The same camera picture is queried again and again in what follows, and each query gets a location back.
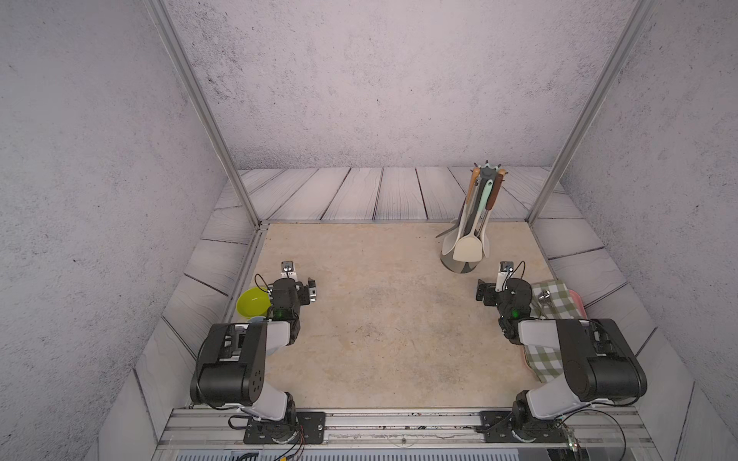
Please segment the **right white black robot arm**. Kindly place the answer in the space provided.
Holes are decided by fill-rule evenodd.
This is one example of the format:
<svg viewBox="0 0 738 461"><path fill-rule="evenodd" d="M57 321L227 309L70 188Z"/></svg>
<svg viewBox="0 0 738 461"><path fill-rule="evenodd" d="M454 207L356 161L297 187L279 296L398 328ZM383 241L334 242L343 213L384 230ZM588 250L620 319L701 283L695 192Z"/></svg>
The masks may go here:
<svg viewBox="0 0 738 461"><path fill-rule="evenodd" d="M561 280L479 280L476 299L497 309L503 335L523 348L542 382L512 405L510 427L521 438L534 439L593 403L630 405L647 393L646 373L616 322L582 316Z"/></svg>

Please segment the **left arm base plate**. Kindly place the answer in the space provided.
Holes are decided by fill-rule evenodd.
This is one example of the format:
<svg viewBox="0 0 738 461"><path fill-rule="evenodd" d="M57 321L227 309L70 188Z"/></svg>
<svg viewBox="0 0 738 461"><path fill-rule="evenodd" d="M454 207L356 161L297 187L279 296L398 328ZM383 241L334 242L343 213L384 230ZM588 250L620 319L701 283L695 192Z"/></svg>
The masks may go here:
<svg viewBox="0 0 738 461"><path fill-rule="evenodd" d="M297 411L279 422L250 420L244 430L245 445L286 445L295 442L321 445L325 439L327 414Z"/></svg>

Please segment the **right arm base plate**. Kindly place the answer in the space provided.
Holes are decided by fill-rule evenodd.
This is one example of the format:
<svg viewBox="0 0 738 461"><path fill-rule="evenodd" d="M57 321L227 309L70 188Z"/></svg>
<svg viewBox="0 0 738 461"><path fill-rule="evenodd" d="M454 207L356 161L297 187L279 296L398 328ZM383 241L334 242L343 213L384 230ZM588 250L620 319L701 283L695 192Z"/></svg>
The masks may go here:
<svg viewBox="0 0 738 461"><path fill-rule="evenodd" d="M482 434L485 443L565 443L566 432L556 420L541 421L516 417L511 411L482 411L475 432Z"/></svg>

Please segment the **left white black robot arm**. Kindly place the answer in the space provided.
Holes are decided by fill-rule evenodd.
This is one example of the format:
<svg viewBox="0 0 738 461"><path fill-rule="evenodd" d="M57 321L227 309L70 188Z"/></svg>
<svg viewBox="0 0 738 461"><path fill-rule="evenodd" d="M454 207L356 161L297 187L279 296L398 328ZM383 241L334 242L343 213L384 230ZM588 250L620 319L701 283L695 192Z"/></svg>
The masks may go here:
<svg viewBox="0 0 738 461"><path fill-rule="evenodd" d="M201 345L189 386L196 405L237 409L258 421L295 426L292 395L266 380L266 359L293 345L301 330L301 308L317 299L316 282L290 277L267 287L271 306L263 320L214 324Z"/></svg>

